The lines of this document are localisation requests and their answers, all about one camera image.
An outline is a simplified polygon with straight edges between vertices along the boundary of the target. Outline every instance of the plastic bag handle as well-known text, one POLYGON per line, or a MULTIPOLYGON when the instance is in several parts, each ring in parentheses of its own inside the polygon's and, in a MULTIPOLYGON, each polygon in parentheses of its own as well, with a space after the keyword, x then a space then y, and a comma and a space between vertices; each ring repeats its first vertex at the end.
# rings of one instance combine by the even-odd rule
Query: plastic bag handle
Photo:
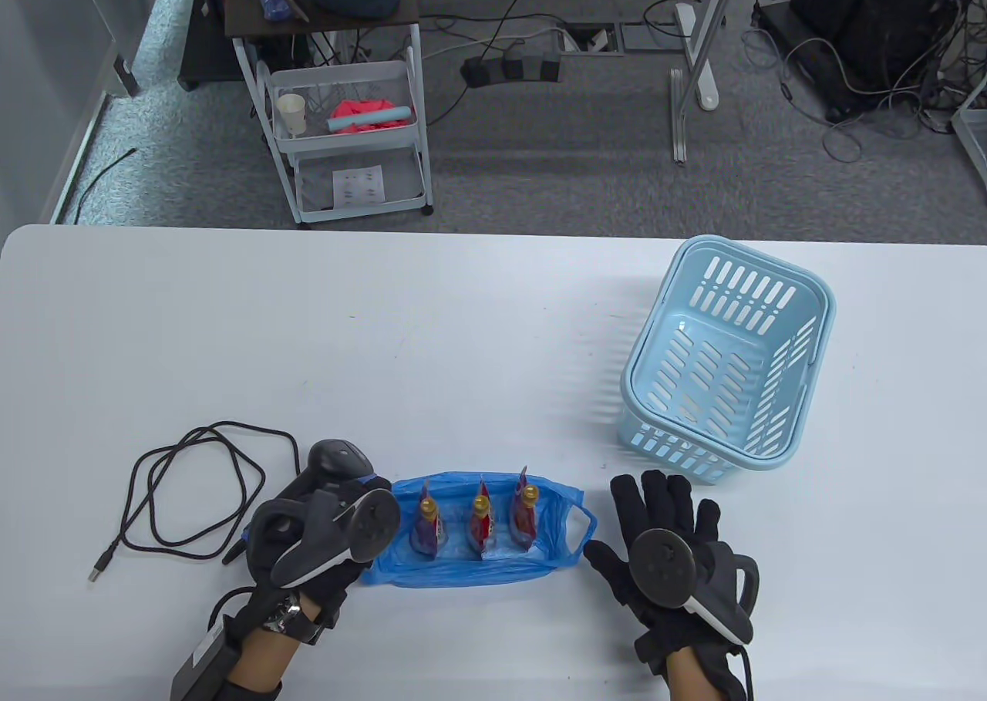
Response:
POLYGON ((582 557, 582 549, 583 547, 586 546, 586 542, 589 542, 589 540, 593 538, 593 533, 596 532, 596 524, 597 524, 597 518, 592 514, 591 511, 589 511, 589 509, 586 506, 583 506, 582 502, 575 503, 575 501, 572 501, 572 506, 577 507, 578 510, 582 511, 583 514, 586 514, 586 517, 589 518, 589 525, 586 526, 586 533, 582 535, 582 541, 579 542, 579 546, 575 548, 574 552, 570 553, 570 557, 575 557, 575 560, 565 561, 565 564, 570 564, 570 565, 574 565, 575 563, 578 563, 579 558, 582 557))

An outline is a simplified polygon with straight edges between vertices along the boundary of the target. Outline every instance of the black strap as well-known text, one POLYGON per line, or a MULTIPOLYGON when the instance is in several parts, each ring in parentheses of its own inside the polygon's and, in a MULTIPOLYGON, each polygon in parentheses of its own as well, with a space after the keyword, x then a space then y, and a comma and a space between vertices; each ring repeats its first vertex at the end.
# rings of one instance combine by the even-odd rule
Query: black strap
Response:
POLYGON ((275 701, 279 693, 281 693, 280 683, 271 693, 258 693, 257 691, 246 690, 246 688, 241 688, 240 686, 234 686, 233 683, 227 681, 223 683, 223 687, 220 688, 215 701, 275 701))

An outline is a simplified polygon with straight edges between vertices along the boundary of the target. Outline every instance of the table leg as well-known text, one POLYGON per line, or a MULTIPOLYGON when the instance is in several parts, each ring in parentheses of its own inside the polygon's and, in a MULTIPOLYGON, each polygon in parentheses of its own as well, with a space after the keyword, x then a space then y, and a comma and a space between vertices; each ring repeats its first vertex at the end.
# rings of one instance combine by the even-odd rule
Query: table leg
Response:
POLYGON ((678 87, 676 77, 681 78, 681 71, 674 69, 671 71, 670 100, 671 100, 671 122, 672 122, 672 158, 677 164, 685 163, 685 143, 686 127, 685 115, 686 105, 692 93, 696 91, 700 77, 706 68, 709 60, 709 49, 712 48, 712 39, 716 37, 716 30, 719 30, 719 21, 723 20, 726 13, 726 4, 729 0, 704 0, 702 4, 702 16, 699 22, 699 31, 693 31, 691 39, 684 41, 687 48, 695 41, 697 46, 689 49, 694 56, 688 56, 693 62, 692 70, 689 73, 689 80, 683 88, 678 87))
POLYGON ((271 130, 271 122, 268 120, 267 108, 264 106, 265 98, 261 97, 261 85, 257 81, 257 75, 254 74, 254 67, 251 66, 250 57, 247 56, 246 44, 244 44, 242 38, 233 38, 233 50, 237 53, 237 61, 240 63, 240 71, 243 71, 244 83, 247 84, 247 91, 250 92, 251 102, 254 103, 254 108, 257 110, 257 119, 261 121, 264 140, 267 140, 268 149, 271 149, 271 158, 274 159, 275 169, 278 170, 278 176, 281 178, 281 186, 285 190, 285 197, 287 198, 288 206, 291 208, 291 216, 300 225, 302 223, 302 217, 298 211, 297 201, 295 200, 295 187, 288 178, 285 162, 281 160, 278 141, 275 141, 274 131, 271 130))
POLYGON ((426 115, 426 73, 422 67, 422 33, 417 23, 409 27, 412 29, 412 57, 415 63, 415 109, 419 118, 419 140, 422 141, 422 173, 426 178, 426 205, 431 207, 434 203, 429 161, 429 126, 426 124, 429 118, 426 115))
MULTIPOLYGON (((678 23, 680 35, 684 35, 682 48, 685 50, 685 59, 690 69, 696 65, 697 45, 692 45, 695 39, 693 35, 696 30, 696 10, 691 4, 680 2, 675 6, 675 20, 678 23)), ((699 84, 696 90, 696 99, 699 106, 706 112, 711 113, 719 106, 719 90, 716 88, 716 80, 712 77, 712 66, 709 60, 702 64, 702 73, 699 75, 699 84)))

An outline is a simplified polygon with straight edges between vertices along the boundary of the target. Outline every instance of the gray carpet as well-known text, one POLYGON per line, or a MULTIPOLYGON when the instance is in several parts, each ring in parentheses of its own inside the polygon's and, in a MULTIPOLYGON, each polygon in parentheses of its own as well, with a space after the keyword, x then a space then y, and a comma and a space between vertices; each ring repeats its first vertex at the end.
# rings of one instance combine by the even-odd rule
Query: gray carpet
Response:
MULTIPOLYGON (((419 3, 423 13, 493 16, 509 1, 419 3)), ((515 11, 630 20, 649 1, 522 0, 515 11)), ((325 227, 987 243, 984 186, 953 136, 922 130, 912 140, 892 140, 860 127, 859 162, 841 164, 826 155, 824 129, 787 105, 775 73, 752 70, 744 59, 740 34, 752 2, 733 0, 716 40, 712 64, 722 102, 715 113, 690 113, 686 167, 671 160, 667 106, 667 71, 682 65, 681 56, 565 59, 563 83, 471 91, 430 129, 432 217, 406 212, 325 227)), ((175 82, 190 4, 158 1, 134 63, 143 92, 109 103, 79 184, 127 148, 139 151, 106 175, 81 222, 293 228, 260 127, 248 119, 244 85, 186 93, 175 82)), ((489 35, 493 28, 462 24, 456 30, 489 35)), ((367 45, 375 52, 397 48, 399 35, 374 35, 367 45)), ((426 52, 455 42, 437 32, 424 36, 426 52)), ((426 62, 431 115, 461 90, 457 70, 464 53, 426 62)), ((793 91, 815 109, 804 88, 793 91)), ((899 126, 908 130, 908 124, 899 126)), ((70 217, 77 200, 75 194, 70 217)))

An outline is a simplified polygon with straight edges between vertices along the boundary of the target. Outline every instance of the black glove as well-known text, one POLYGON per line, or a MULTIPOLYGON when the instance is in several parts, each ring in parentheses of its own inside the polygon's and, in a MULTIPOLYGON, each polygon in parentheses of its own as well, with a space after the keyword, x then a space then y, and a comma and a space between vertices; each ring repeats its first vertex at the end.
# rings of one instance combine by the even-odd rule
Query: black glove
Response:
MULTIPOLYGON (((666 478, 662 472, 649 470, 641 475, 645 499, 638 492, 638 483, 631 475, 619 475, 610 481, 617 518, 627 549, 648 529, 674 531, 693 548, 696 559, 702 560, 704 545, 718 539, 719 506, 703 500, 693 518, 692 486, 681 475, 666 478)), ((668 609, 650 602, 639 591, 626 562, 603 542, 586 543, 583 555, 606 582, 621 605, 630 606, 638 621, 648 631, 635 642, 641 662, 648 663, 656 676, 667 680, 667 659, 673 652, 693 648, 706 678, 729 701, 746 698, 743 684, 729 671, 727 652, 735 655, 739 647, 727 642, 722 635, 698 616, 684 608, 668 609)))
MULTIPOLYGON (((377 476, 365 483, 361 483, 359 480, 342 483, 342 485, 338 485, 338 490, 335 490, 335 493, 339 497, 339 506, 345 508, 359 500, 363 494, 380 488, 391 490, 391 483, 377 476)), ((310 497, 303 496, 299 500, 307 501, 310 497)), ((288 592, 271 584, 271 568, 275 566, 275 563, 290 546, 301 539, 302 526, 303 524, 300 522, 289 518, 278 519, 278 521, 271 522, 264 533, 250 534, 251 550, 247 567, 251 577, 257 582, 257 587, 251 593, 247 606, 244 606, 242 612, 237 614, 237 619, 240 619, 238 624, 253 624, 257 621, 258 616, 267 617, 269 607, 277 605, 288 592)), ((321 607, 322 612, 318 617, 318 623, 325 624, 330 629, 335 626, 339 609, 346 599, 346 589, 360 577, 360 574, 367 567, 370 567, 370 563, 345 560, 345 562, 329 568, 325 573, 316 575, 310 581, 299 585, 297 591, 304 593, 312 602, 321 607)))

